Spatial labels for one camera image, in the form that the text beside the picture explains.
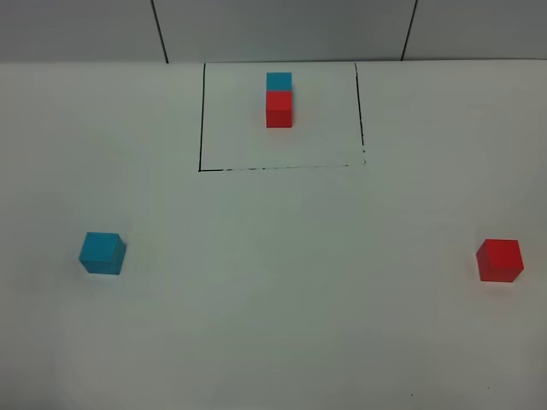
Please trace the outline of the red template block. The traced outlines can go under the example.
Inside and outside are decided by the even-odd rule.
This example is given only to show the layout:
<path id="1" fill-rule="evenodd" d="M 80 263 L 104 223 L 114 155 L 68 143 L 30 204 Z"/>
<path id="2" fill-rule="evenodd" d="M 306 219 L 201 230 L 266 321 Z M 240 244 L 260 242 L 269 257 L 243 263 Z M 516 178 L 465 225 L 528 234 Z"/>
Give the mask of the red template block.
<path id="1" fill-rule="evenodd" d="M 267 128 L 291 128 L 293 126 L 293 92 L 267 91 Z"/>

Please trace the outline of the blue template block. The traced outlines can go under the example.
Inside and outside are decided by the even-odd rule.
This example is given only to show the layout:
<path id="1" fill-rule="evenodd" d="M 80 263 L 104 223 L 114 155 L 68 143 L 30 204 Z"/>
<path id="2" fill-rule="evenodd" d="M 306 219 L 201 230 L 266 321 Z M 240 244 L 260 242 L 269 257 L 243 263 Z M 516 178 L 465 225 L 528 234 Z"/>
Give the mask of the blue template block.
<path id="1" fill-rule="evenodd" d="M 291 91 L 292 76 L 288 72 L 270 72 L 266 74 L 267 91 Z"/>

